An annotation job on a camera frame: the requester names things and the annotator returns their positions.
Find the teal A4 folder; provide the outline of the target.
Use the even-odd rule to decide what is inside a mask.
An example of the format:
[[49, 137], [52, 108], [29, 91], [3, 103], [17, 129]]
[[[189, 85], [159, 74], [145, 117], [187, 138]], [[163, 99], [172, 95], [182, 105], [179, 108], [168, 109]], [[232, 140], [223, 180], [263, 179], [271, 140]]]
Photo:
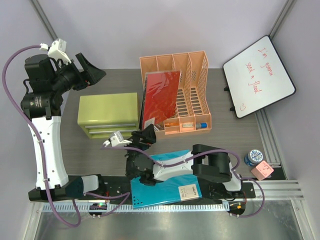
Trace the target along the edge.
[[174, 167], [155, 166], [155, 177], [160, 182], [145, 185], [136, 177], [130, 181], [134, 209], [198, 200], [203, 197], [198, 178], [192, 174], [193, 161]]

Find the orange highlighter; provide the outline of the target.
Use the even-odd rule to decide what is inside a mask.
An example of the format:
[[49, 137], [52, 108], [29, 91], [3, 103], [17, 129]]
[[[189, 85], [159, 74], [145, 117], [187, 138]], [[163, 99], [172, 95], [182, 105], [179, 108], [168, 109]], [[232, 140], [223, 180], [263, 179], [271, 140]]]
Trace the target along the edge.
[[169, 128], [169, 127], [175, 127], [175, 126], [179, 126], [179, 122], [167, 122], [167, 121], [164, 121], [164, 126], [166, 128]]

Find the blue and grey marker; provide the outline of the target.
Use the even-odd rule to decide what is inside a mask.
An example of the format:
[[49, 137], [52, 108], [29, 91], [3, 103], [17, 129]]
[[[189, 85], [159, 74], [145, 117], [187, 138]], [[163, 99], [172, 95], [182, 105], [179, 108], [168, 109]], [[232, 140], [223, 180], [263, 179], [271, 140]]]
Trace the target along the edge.
[[198, 129], [206, 129], [208, 124], [206, 122], [199, 122], [195, 124], [195, 128]]

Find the small white eraser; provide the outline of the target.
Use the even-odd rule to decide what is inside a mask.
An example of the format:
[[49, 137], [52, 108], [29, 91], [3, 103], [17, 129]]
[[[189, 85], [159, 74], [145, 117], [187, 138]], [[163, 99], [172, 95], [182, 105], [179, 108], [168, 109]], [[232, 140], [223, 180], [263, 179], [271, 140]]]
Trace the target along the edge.
[[188, 123], [183, 123], [182, 124], [183, 128], [193, 128], [194, 124], [192, 122], [188, 122]]

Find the red A4 folder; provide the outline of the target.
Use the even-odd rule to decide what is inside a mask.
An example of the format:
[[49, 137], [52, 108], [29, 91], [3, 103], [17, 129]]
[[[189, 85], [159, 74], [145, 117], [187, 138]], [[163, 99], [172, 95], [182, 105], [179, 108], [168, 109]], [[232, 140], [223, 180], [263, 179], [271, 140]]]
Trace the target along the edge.
[[179, 70], [146, 73], [139, 123], [142, 130], [175, 116], [180, 77]]

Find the orange plastic file organizer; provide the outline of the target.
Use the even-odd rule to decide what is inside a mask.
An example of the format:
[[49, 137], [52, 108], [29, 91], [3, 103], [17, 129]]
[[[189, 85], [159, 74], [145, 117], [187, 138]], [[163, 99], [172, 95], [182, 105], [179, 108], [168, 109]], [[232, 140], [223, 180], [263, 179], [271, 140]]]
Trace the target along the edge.
[[[209, 133], [212, 129], [212, 115], [206, 100], [208, 58], [205, 51], [142, 56], [140, 71], [142, 81], [146, 73], [159, 71], [181, 71], [176, 97], [175, 115], [166, 122], [179, 122], [179, 126], [165, 127], [156, 131], [158, 139], [185, 137]], [[183, 128], [182, 124], [193, 123]], [[196, 129], [196, 123], [207, 123], [207, 128]]]

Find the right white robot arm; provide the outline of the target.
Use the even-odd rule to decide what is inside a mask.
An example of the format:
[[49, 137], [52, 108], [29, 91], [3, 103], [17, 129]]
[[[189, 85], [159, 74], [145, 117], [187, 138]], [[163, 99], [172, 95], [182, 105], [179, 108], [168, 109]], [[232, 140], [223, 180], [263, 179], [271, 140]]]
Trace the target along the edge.
[[193, 175], [210, 183], [223, 184], [226, 193], [233, 198], [244, 191], [236, 168], [240, 157], [231, 150], [205, 144], [194, 144], [187, 153], [169, 160], [157, 160], [146, 153], [156, 143], [153, 126], [132, 132], [125, 145], [126, 169], [129, 179], [138, 178], [144, 186], [154, 187], [171, 178]]

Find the green metal drawer cabinet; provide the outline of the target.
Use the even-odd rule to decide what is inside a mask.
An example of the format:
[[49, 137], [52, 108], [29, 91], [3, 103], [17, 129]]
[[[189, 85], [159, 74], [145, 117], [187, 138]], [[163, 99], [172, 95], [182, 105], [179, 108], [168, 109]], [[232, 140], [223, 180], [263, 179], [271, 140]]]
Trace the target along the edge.
[[79, 98], [77, 124], [90, 139], [108, 138], [120, 131], [125, 137], [139, 128], [136, 92], [83, 95]]

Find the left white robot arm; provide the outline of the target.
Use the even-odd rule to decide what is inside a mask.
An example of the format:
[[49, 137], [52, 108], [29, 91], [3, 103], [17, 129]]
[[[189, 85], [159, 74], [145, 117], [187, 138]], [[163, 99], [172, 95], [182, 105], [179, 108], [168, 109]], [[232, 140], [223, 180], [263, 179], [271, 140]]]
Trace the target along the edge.
[[28, 192], [32, 202], [80, 199], [89, 192], [100, 200], [107, 192], [101, 174], [68, 176], [61, 148], [62, 95], [80, 91], [98, 83], [106, 73], [92, 65], [82, 53], [76, 54], [82, 66], [73, 61], [54, 59], [46, 54], [25, 60], [28, 79], [26, 93], [20, 103], [32, 134], [36, 157], [35, 188]]

